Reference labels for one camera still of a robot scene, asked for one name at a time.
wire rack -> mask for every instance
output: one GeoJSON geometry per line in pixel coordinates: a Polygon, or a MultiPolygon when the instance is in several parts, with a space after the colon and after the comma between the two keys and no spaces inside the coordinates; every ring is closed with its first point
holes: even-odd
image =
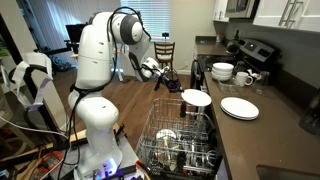
{"type": "Polygon", "coordinates": [[[210,144],[213,127],[201,111],[179,99],[153,102],[136,148],[153,174],[167,172],[203,179],[213,173],[217,156],[210,144]]]}

wooden chair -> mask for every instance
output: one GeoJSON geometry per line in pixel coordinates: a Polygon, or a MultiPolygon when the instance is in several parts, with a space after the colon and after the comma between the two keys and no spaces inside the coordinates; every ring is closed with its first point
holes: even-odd
{"type": "Polygon", "coordinates": [[[174,46],[175,42],[154,43],[154,52],[156,55],[156,59],[159,63],[161,63],[161,68],[163,68],[163,64],[166,64],[166,66],[168,66],[168,63],[170,63],[170,68],[173,69],[172,61],[174,54],[174,46]]]}

window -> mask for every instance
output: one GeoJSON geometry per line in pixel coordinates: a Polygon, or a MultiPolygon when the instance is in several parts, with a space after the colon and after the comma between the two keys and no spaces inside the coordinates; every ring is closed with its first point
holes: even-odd
{"type": "Polygon", "coordinates": [[[121,6],[140,11],[143,26],[152,41],[164,40],[162,33],[170,32],[170,0],[121,0],[121,6]]]}

mug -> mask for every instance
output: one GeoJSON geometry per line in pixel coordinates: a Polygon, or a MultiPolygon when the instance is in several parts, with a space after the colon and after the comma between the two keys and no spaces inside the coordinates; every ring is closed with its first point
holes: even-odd
{"type": "Polygon", "coordinates": [[[244,85],[251,85],[253,78],[246,72],[237,72],[236,82],[239,86],[243,87],[244,85]]]}

kitchen cabinet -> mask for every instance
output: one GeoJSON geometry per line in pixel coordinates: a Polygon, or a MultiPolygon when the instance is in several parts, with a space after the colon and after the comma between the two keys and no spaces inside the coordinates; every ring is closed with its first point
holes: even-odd
{"type": "Polygon", "coordinates": [[[214,21],[229,22],[229,18],[225,17],[227,4],[227,0],[216,0],[213,13],[214,21]]]}
{"type": "Polygon", "coordinates": [[[319,0],[261,0],[254,25],[320,31],[319,0]]]}

